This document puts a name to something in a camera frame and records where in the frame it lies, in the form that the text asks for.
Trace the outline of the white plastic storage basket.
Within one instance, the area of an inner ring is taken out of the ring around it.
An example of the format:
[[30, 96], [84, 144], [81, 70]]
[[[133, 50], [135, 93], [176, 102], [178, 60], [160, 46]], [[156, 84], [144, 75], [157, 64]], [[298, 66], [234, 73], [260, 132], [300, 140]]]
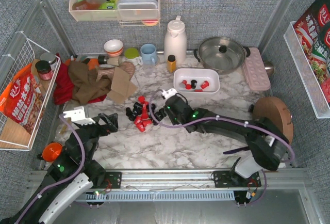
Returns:
[[211, 69], [180, 68], [174, 73], [173, 85], [181, 94], [211, 96], [220, 90], [220, 79]]

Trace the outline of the red capsule number two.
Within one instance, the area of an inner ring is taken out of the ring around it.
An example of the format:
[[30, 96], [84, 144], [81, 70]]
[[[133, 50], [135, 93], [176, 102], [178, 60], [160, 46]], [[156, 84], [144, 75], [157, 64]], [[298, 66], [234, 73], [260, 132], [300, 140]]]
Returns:
[[204, 81], [202, 84], [201, 84], [201, 88], [202, 89], [205, 89], [205, 88], [207, 88], [207, 87], [209, 87], [209, 81]]

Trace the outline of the brown cardboard piece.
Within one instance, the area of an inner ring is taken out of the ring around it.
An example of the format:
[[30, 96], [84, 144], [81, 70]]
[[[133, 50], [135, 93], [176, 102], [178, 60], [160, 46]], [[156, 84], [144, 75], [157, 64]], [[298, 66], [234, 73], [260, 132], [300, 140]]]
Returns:
[[137, 89], [138, 87], [130, 81], [129, 74], [119, 67], [116, 67], [111, 82], [111, 90], [108, 92], [107, 98], [121, 105], [133, 95]]

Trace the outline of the brown cloth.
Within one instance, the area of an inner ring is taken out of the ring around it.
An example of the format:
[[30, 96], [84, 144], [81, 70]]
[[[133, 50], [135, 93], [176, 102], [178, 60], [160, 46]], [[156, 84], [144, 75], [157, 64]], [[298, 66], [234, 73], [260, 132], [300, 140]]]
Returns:
[[73, 99], [81, 105], [105, 96], [111, 90], [111, 80], [106, 77], [97, 81], [97, 70], [89, 70], [85, 63], [71, 61], [68, 66], [68, 75], [74, 85]]

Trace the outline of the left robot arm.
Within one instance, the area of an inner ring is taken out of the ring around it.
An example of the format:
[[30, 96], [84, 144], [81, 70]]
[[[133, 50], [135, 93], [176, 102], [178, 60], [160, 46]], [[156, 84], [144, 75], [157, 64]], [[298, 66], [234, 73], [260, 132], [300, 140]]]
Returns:
[[93, 156], [100, 137], [118, 131], [118, 114], [98, 114], [91, 124], [71, 130], [60, 154], [25, 205], [1, 223], [53, 223], [81, 194], [96, 189], [107, 194], [121, 185], [120, 172], [107, 172]]

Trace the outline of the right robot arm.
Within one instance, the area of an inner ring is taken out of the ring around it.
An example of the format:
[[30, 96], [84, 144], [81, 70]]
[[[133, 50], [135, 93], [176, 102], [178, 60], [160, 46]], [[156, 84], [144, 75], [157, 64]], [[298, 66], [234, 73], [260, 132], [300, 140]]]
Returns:
[[234, 173], [242, 178], [247, 179], [262, 169], [276, 171], [290, 148], [288, 139], [267, 117], [244, 121], [217, 115], [204, 108], [192, 109], [178, 93], [163, 98], [171, 128], [183, 127], [188, 133], [222, 135], [247, 145], [250, 154], [234, 165]]

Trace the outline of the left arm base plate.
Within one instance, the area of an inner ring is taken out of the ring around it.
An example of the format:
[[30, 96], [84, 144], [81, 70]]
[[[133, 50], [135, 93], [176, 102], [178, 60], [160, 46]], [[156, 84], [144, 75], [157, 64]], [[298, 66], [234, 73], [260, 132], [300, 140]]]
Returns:
[[92, 189], [120, 189], [122, 181], [122, 173], [120, 171], [106, 171], [104, 180], [100, 185], [92, 186]]

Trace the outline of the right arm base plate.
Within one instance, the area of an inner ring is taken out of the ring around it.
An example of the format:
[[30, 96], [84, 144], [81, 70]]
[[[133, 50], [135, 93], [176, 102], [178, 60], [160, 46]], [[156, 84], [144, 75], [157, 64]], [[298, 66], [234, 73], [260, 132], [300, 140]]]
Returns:
[[215, 188], [231, 188], [231, 187], [261, 187], [261, 180], [259, 173], [252, 174], [249, 178], [245, 179], [235, 172], [229, 170], [213, 171], [210, 176], [214, 182]]

